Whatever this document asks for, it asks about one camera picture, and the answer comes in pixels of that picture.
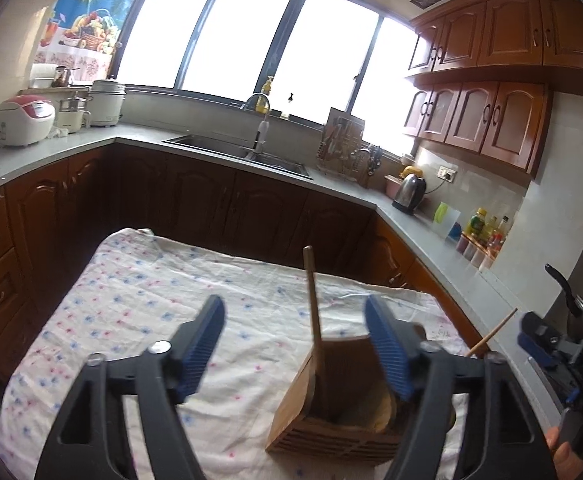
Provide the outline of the person's right hand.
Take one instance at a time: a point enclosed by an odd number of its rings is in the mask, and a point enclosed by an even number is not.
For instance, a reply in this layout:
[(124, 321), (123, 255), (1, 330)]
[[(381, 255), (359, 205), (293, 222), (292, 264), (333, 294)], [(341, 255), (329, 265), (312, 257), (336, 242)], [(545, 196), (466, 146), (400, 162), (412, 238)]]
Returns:
[(576, 480), (583, 473), (583, 460), (572, 451), (568, 442), (559, 443), (559, 429), (549, 428), (545, 440), (552, 452), (553, 463), (559, 480)]

